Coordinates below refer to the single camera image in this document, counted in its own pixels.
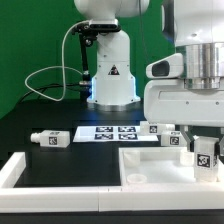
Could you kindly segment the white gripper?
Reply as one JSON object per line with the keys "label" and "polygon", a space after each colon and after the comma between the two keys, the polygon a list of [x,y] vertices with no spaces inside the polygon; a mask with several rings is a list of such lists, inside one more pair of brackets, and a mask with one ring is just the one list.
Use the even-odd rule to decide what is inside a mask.
{"label": "white gripper", "polygon": [[[181,125],[187,151],[194,152],[197,136],[190,125],[224,127],[224,81],[218,89],[206,90],[185,89],[179,79],[149,81],[144,91],[144,116],[150,123]],[[216,151],[224,157],[224,128],[220,128]]]}

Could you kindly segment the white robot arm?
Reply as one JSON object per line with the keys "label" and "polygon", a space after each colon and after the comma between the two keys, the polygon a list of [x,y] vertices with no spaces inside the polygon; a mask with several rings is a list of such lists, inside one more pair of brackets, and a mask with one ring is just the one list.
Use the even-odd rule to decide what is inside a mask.
{"label": "white robot arm", "polygon": [[224,128],[224,0],[163,0],[162,32],[175,53],[146,67],[150,81],[141,99],[130,39],[117,19],[146,11],[149,1],[74,0],[87,18],[84,35],[98,42],[88,104],[113,111],[142,100],[149,122]]}

